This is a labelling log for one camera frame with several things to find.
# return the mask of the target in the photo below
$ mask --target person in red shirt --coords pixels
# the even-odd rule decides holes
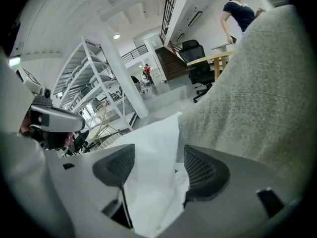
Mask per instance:
[[[150,75],[150,67],[149,67],[149,65],[148,65],[148,64],[145,64],[145,67],[143,68],[143,70],[145,71],[145,74],[146,74],[147,79],[149,80],[149,82],[150,82],[151,84],[153,84],[153,80],[152,80],[152,77],[151,77],[151,75]]]

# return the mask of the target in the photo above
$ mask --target staircase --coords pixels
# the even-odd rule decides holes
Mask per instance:
[[[188,74],[186,63],[166,48],[155,50],[167,81]]]

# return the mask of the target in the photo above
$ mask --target black metal railing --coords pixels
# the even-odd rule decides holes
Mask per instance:
[[[134,58],[137,58],[143,54],[148,52],[147,47],[144,45],[137,47],[136,49],[130,51],[129,53],[126,53],[124,56],[122,56],[122,60],[124,63],[127,63],[129,61],[132,61]]]
[[[175,3],[176,3],[176,0],[165,0],[163,23],[162,23],[162,29],[160,32],[160,37],[163,42],[165,42],[165,39],[166,39],[166,34],[168,31],[169,22],[172,17]]]

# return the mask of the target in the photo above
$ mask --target chair base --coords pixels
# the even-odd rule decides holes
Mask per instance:
[[[205,95],[209,91],[209,89],[211,89],[212,84],[209,83],[209,84],[206,85],[206,87],[207,87],[207,89],[202,89],[202,90],[197,90],[196,91],[196,93],[198,95],[193,99],[194,103],[197,103],[197,99],[202,97],[203,95]]]

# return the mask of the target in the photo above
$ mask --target black t-shirt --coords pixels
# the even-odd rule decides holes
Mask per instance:
[[[224,6],[223,11],[231,13],[234,19],[238,22],[242,32],[244,32],[256,18],[250,7],[239,5],[233,1],[228,2]]]

